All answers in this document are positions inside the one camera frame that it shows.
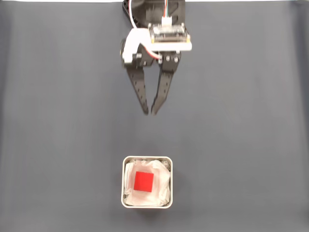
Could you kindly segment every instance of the connector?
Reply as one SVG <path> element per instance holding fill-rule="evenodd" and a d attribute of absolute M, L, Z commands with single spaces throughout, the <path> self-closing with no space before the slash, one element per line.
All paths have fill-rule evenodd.
<path fill-rule="evenodd" d="M 163 26 L 172 26 L 172 17 L 162 17 Z"/>

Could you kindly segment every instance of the gray tabletop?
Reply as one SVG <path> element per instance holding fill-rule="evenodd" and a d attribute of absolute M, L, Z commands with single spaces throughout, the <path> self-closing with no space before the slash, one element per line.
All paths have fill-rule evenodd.
<path fill-rule="evenodd" d="M 187 3 L 193 50 L 144 116 L 119 57 L 121 3 L 1 2 L 0 232 L 308 231 L 297 9 Z M 121 205 L 129 155 L 173 160 L 170 209 Z"/>

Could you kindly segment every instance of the red block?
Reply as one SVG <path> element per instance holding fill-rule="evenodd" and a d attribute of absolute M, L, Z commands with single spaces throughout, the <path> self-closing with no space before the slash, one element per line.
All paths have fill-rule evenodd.
<path fill-rule="evenodd" d="M 154 174 L 136 172 L 134 190 L 151 192 L 153 189 Z"/>

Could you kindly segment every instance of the white box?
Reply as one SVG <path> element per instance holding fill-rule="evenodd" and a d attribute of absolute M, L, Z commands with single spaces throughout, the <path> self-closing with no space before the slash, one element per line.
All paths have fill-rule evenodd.
<path fill-rule="evenodd" d="M 166 160 L 170 165 L 170 180 L 169 180 L 169 188 L 170 188 L 170 200 L 169 203 L 165 206 L 131 206 L 126 205 L 124 203 L 124 189 L 125 189 L 125 168 L 126 164 L 131 160 Z M 173 204 L 173 162 L 167 156 L 127 156 L 125 157 L 122 164 L 122 184 L 121 184 L 121 203 L 125 208 L 136 208 L 136 209 L 167 209 Z"/>

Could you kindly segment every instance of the black mounting bracket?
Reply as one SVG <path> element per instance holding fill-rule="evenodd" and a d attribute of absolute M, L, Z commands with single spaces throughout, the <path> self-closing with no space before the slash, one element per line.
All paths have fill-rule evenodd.
<path fill-rule="evenodd" d="M 147 28 L 148 24 L 160 24 L 164 0 L 130 0 L 133 20 L 138 28 Z M 128 0 L 122 2 L 122 9 L 129 19 Z M 169 16 L 172 24 L 181 24 L 185 20 L 185 0 L 169 0 Z"/>

